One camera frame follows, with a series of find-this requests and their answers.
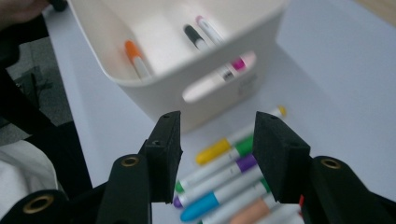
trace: white cloth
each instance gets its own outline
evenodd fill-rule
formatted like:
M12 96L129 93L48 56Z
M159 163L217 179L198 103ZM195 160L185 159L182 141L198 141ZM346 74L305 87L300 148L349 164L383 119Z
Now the white cloth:
M0 219L30 193L59 189L47 156L26 141L0 147Z

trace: black marker cap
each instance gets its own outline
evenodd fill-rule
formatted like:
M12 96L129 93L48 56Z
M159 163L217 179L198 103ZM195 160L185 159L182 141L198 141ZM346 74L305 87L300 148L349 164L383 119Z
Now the black marker cap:
M202 37L198 34L198 32L192 28L190 25L185 25L184 26L184 33L187 35L189 40L195 45L195 42L199 39L202 39Z

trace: marker cap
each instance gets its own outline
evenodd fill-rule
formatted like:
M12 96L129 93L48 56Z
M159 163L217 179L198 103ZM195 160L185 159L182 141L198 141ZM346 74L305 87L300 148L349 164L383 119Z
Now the marker cap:
M176 182L176 184L175 184L175 191L176 191L177 193L182 193L182 192L184 192L184 189L183 189L183 187L181 186L180 181L177 181L177 182Z
M238 165L241 172L244 173L246 170L255 166L257 164L257 162L256 162L256 159L254 159L254 156L252 154L249 154L244 158L238 159L236 161L236 164Z
M245 157L247 154L251 153L251 149L253 148L253 135L238 142L235 148L241 157Z
M142 58L142 53L137 48L136 44L132 40L125 41L125 49L128 58L134 63L134 58L139 57Z
M198 40L200 39L203 40L202 37L198 34L198 32L190 25L184 26L184 33L194 45L195 42L197 42Z
M209 161L212 161L218 155L221 155L222 153L228 151L231 147L231 144L227 141L226 138L221 138L217 143L201 151L195 157L195 160L198 164L203 165Z
M239 58L239 59L233 61L233 62L231 63L231 65L233 66L233 68L234 68L236 71L240 71L240 70L242 70L242 69L244 69L244 68L246 67L245 62L244 62L241 58Z
M282 115L282 117L286 117L288 111L286 110L285 106L279 105L277 108L279 109L279 112Z
M191 221L217 206L219 206L219 202L215 194L213 192L208 193L206 196L188 206L181 214L180 219L184 222Z
M263 217L270 214L270 207L262 200L262 198L257 199L254 203L239 211L230 220L230 224L238 223L255 223Z
M195 21L198 23L200 20L202 20L204 17L203 16L197 16L196 18L195 18Z
M267 181L263 178L260 180L262 182L262 185L265 187L267 190L267 193L271 192L270 186L268 185Z
M183 204L181 204L181 201L180 201L180 199L178 197L176 197L174 199L174 207L175 208L183 208Z

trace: marker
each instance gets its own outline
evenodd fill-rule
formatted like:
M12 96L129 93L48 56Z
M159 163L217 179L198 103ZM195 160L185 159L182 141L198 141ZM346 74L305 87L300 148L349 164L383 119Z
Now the marker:
M266 194L248 207L239 211L231 218L230 224L256 223L256 221L269 216L271 210L278 205L279 203L275 201L273 195Z
M217 157L214 161L206 164L189 176L178 180L175 185L175 191L182 193L184 190L193 188L196 183L214 174L220 168L251 153L252 147L253 136L250 136L236 144L229 152Z
M264 179L254 184L251 188L245 190L226 204L213 211L211 214L205 216L200 224L219 224L228 222L233 214L237 213L242 208L253 203L257 198L261 197L267 192L266 182Z
M246 171L243 175L238 176L230 183L207 193L205 196L190 204L181 214L180 219L182 221L194 220L207 212L221 206L230 200L241 190L251 186L253 182L258 181L262 178L262 171L259 166L251 168Z
M277 116L279 118L283 118L286 117L287 111L284 106L279 105L277 109L271 111L269 114ZM235 146L238 142L241 142L244 139L252 136L253 132L254 123L248 125L244 129L241 129L237 133L234 133L228 137L221 138L218 142L205 148L200 153L198 153L198 155L195 157L195 161L200 165L204 165L214 160L219 155L229 151L232 146Z
M230 180L237 175L246 172L256 164L256 159L254 159L253 155L251 154L233 162L231 165L226 166L224 169L210 176L201 184L195 186L195 188L178 195L174 199L174 207L181 208L193 203L195 200L208 193L210 190L215 189L227 180Z
M219 45L220 43L223 42L222 37L219 35L219 33L213 28L212 25L210 25L209 22L207 22L204 17L202 16L198 16L196 19L196 22L198 24L198 26L204 31L204 33L209 36L210 40L212 40L212 42L215 45ZM236 59L235 61L233 61L231 63L231 65L233 66L233 68L236 71L240 71L242 69L244 69L246 67L244 61L241 58Z
M137 46L131 40L125 41L126 54L129 60L134 65L134 69L140 78L150 77L149 70L142 60L142 53L139 51Z
M282 204L274 212L271 216L265 217L261 219L257 224L277 224L277 223L287 223L285 222L291 216L295 214L299 215L300 205L298 204Z
M192 26L186 25L184 27L184 33L189 38L189 40L192 42L192 44L194 44L195 47L198 48L198 50L200 50L200 51L209 50L209 46L206 44L204 39L198 34L198 32L194 28L192 28ZM224 80L227 80L227 79L233 77L233 73L226 66L222 66L222 67L218 68L217 72L221 75L221 77Z

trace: blue marker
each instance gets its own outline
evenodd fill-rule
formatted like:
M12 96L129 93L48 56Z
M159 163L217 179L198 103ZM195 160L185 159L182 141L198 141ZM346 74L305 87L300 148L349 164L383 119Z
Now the blue marker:
M238 178L232 180L229 184L220 187L212 192L207 193L201 199L188 206L180 216L182 221L194 220L205 213L217 208L227 202L239 191L248 188L252 183L262 178L262 171L259 166L252 168Z

